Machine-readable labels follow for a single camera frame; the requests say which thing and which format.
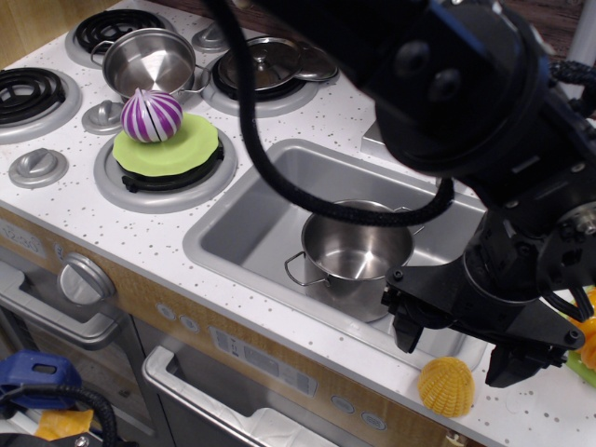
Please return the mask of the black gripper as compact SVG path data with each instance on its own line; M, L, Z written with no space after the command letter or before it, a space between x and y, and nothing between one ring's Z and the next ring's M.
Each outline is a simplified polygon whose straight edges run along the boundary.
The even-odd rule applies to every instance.
M579 291L560 270L539 272L543 246L488 211L456 260L390 270L382 304L393 316L397 347L412 354L423 330L445 328L491 343L490 387L561 367L563 352L585 342L567 317L583 319L586 310L557 295L563 288Z

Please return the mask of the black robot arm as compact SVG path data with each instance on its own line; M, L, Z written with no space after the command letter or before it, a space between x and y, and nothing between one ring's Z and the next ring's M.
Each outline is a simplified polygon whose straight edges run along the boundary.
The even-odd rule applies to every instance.
M564 81L532 27L497 1L310 1L292 25L374 100L387 149L469 186L486 208L454 261L387 274L397 343L451 327L494 345L486 381L506 387L564 363L586 335L595 280L595 93Z

